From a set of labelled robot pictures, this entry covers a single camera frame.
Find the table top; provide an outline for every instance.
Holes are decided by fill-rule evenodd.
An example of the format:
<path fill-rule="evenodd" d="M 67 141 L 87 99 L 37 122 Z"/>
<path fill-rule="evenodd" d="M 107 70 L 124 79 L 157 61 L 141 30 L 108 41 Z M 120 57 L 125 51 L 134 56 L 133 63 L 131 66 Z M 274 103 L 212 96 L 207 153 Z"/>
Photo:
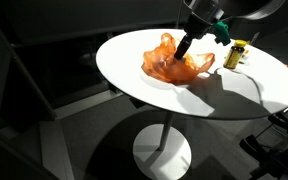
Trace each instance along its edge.
<path fill-rule="evenodd" d="M 216 44 L 215 36 L 193 40 L 190 54 L 214 53 L 207 73 L 193 81 L 174 85 L 147 76 L 141 69 L 144 51 L 160 44 L 168 32 L 182 39 L 183 30 L 151 29 L 125 33 L 105 42 L 96 62 L 103 76 L 124 93 L 150 105 L 186 115 L 210 119 L 243 120 L 266 117 L 288 107 L 288 68 L 273 56 L 253 46 L 244 64 L 223 68 L 234 43 Z"/>

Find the white round table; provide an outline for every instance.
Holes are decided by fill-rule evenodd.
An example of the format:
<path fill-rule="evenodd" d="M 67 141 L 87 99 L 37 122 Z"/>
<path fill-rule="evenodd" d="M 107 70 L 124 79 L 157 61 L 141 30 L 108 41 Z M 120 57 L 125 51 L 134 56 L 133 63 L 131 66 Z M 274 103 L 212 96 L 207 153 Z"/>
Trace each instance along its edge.
<path fill-rule="evenodd" d="M 143 129 L 134 142 L 135 162 L 151 179 L 178 179 L 191 162 L 188 142 L 171 128 L 172 112 L 210 119 L 245 120 L 266 117 L 288 107 L 288 68 L 284 64 L 247 45 L 246 62 L 234 70 L 225 69 L 225 56 L 234 40 L 224 47 L 216 44 L 211 34 L 193 40 L 188 50 L 190 54 L 215 54 L 215 63 L 208 73 L 199 74 L 182 85 L 147 76 L 141 69 L 143 53 L 157 47 L 165 32 L 178 39 L 185 35 L 183 30 L 175 29 L 134 31 L 105 42 L 96 55 L 97 66 L 110 83 L 134 98 L 169 111 L 164 126 Z"/>

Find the yellow label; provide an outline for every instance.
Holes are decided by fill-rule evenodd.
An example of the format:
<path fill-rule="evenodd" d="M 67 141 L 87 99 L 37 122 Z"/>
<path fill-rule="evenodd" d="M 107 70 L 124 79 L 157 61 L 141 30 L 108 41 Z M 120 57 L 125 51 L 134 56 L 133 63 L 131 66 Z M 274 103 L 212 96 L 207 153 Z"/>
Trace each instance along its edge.
<path fill-rule="evenodd" d="M 224 67 L 234 69 L 240 57 L 241 57 L 241 53 L 231 50 L 225 59 Z"/>

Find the crumpled orange plastic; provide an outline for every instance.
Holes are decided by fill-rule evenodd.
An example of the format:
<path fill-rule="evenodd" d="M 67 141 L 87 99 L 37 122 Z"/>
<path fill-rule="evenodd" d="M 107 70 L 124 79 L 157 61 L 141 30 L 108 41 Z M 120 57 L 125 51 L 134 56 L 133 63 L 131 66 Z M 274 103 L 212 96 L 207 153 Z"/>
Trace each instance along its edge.
<path fill-rule="evenodd" d="M 153 78 L 167 83 L 185 83 L 193 80 L 199 73 L 206 72 L 215 61 L 213 53 L 189 55 L 183 60 L 173 56 L 176 52 L 176 41 L 169 33 L 161 36 L 161 44 L 152 51 L 144 52 L 143 71 Z"/>

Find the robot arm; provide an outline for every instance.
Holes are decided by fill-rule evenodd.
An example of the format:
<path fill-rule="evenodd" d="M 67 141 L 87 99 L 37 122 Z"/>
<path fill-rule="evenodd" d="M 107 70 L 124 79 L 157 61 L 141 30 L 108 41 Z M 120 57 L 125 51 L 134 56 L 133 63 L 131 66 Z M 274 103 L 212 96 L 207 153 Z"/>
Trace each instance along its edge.
<path fill-rule="evenodd" d="M 224 13 L 245 19 L 261 19 L 274 13 L 284 2 L 285 0 L 184 0 L 184 4 L 191 9 L 191 14 L 184 25 L 186 35 L 178 45 L 174 57 L 181 60 L 192 40 L 201 39 Z"/>

